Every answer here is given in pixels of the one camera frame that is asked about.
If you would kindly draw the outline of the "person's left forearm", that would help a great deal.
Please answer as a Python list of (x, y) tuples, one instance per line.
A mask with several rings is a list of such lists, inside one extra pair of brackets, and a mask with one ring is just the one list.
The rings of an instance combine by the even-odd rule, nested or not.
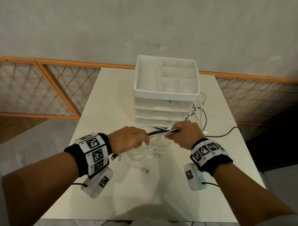
[(79, 177), (73, 156), (61, 152), (2, 177), (10, 226), (33, 226)]

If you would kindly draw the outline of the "clear plastic bag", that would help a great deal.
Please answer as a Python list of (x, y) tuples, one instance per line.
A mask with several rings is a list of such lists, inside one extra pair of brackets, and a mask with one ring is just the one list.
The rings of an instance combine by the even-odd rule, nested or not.
[[(157, 131), (157, 130), (170, 130), (169, 127), (160, 127), (160, 126), (145, 126), (145, 125), (136, 125), (136, 128), (140, 128), (145, 130), (147, 133)], [(164, 149), (171, 144), (172, 140), (165, 138), (164, 136), (161, 137), (154, 137), (150, 138), (150, 144), (145, 145), (142, 144), (141, 148), (144, 149)]]

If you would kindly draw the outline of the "person's right hand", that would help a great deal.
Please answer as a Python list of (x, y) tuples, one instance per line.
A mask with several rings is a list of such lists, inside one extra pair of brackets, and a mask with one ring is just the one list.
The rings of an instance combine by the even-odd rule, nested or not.
[(174, 125), (184, 125), (184, 139), (183, 144), (179, 145), (181, 148), (192, 150), (192, 147), (202, 139), (206, 139), (203, 132), (197, 123), (191, 121), (177, 122)]

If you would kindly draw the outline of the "black wristband with marker tiles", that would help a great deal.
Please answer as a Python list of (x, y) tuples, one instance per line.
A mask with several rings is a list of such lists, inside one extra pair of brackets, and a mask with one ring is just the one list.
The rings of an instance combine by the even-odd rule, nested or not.
[(233, 163), (228, 152), (218, 142), (207, 138), (198, 140), (192, 146), (190, 158), (198, 170), (211, 176), (219, 165)]
[(109, 165), (109, 155), (112, 153), (109, 138), (103, 133), (91, 133), (74, 141), (64, 149), (75, 160), (79, 177), (87, 175), (95, 177)]

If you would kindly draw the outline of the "person's left hand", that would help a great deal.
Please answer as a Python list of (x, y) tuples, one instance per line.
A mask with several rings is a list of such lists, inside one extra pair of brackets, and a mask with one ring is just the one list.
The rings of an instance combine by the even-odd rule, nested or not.
[(107, 135), (113, 154), (121, 154), (133, 149), (130, 146), (131, 128), (135, 128), (135, 127), (125, 126)]

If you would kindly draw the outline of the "white plastic drawer organizer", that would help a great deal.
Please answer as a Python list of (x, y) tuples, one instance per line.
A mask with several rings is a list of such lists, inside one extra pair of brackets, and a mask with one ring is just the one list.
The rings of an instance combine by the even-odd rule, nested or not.
[(199, 95), (194, 59), (137, 56), (133, 85), (137, 125), (170, 128), (188, 118)]

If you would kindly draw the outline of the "orange wooden lattice screen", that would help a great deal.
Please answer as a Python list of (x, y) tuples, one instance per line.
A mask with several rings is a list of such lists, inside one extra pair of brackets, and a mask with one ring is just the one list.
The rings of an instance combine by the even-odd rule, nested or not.
[(0, 56), (0, 116), (80, 119), (102, 68), (135, 66)]
[(271, 126), (298, 105), (298, 78), (199, 71), (215, 77), (237, 125)]

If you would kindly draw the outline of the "person's right forearm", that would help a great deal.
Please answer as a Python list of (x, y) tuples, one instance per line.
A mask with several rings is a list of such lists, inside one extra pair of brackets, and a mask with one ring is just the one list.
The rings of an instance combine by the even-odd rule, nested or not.
[(298, 214), (234, 164), (219, 165), (213, 174), (240, 226), (256, 226)]

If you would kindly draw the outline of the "black pen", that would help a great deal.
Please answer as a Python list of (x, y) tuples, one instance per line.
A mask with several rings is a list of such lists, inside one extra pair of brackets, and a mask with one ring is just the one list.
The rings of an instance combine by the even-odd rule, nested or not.
[(169, 135), (169, 134), (175, 134), (175, 133), (179, 133), (180, 131), (178, 129), (173, 129), (173, 130), (157, 130), (157, 131), (153, 131), (148, 133), (147, 135), (150, 138), (154, 138), (154, 137), (161, 137), (161, 136), (165, 136), (165, 135)]

